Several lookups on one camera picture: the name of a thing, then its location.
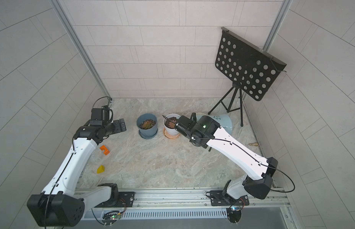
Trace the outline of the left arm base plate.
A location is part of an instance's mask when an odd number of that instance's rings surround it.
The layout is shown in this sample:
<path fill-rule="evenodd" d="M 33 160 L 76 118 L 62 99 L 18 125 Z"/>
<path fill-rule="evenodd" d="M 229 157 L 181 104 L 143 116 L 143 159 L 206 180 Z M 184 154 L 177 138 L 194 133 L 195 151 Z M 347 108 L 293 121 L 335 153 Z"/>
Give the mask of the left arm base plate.
<path fill-rule="evenodd" d="M 133 207 L 135 192 L 119 192 L 117 198 L 108 200 L 96 206 L 96 208 L 131 208 Z"/>

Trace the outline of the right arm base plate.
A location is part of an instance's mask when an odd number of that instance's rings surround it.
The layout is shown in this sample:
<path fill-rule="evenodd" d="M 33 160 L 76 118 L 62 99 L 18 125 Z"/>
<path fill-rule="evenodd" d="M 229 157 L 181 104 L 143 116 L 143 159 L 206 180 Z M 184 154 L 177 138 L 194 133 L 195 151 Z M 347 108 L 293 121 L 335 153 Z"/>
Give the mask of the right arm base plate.
<path fill-rule="evenodd" d="M 222 190 L 211 190 L 205 193 L 206 197 L 211 201 L 211 205 L 216 206 L 230 206 L 230 207 L 245 207 L 249 206 L 250 202 L 248 196 L 241 196 L 238 199 L 234 199 L 228 194 L 223 195 Z"/>

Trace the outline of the light green watering can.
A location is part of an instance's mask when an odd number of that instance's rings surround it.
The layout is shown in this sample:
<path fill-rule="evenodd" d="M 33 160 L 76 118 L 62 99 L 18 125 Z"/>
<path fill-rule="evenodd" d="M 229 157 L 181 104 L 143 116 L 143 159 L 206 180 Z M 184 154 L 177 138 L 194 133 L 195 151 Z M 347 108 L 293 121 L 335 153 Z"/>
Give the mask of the light green watering can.
<path fill-rule="evenodd" d="M 230 119 L 230 117 L 227 114 L 223 114 L 223 115 L 208 115 L 208 114 L 204 114 L 204 113 L 196 113 L 197 116 L 197 120 L 199 121 L 203 116 L 209 116 L 212 119 L 214 119 L 215 121 L 217 121 L 225 130 L 228 134 L 232 134 L 232 129 L 233 129 L 233 125 L 232 125 L 232 120 Z"/>

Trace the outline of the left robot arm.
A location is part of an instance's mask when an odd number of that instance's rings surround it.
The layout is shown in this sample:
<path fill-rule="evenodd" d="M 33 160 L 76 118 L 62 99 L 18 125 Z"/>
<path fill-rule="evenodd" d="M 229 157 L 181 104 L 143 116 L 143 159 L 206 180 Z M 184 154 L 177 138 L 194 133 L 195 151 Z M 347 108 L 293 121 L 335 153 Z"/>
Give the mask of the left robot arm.
<path fill-rule="evenodd" d="M 75 196 L 77 181 L 91 154 L 110 135 L 126 131 L 123 119 L 114 120 L 109 106 L 93 108 L 91 119 L 78 128 L 72 146 L 51 181 L 42 192 L 31 195 L 27 208 L 40 227 L 74 227 L 86 211 L 99 204 L 117 204 L 117 184 L 101 184 L 79 197 Z"/>

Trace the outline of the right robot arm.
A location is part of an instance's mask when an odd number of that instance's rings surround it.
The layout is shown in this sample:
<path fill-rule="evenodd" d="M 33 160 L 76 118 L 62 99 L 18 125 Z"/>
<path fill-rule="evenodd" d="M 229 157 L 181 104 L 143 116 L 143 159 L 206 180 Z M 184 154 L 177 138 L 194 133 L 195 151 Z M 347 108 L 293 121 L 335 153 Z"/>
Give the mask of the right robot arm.
<path fill-rule="evenodd" d="M 232 199 L 250 194 L 265 199 L 273 184 L 273 175 L 278 161 L 265 158 L 249 150 L 233 138 L 215 119 L 204 115 L 199 120 L 195 116 L 181 116 L 175 129 L 189 139 L 196 147 L 213 148 L 238 165 L 244 172 L 241 178 L 230 181 L 224 189 L 225 195 Z"/>

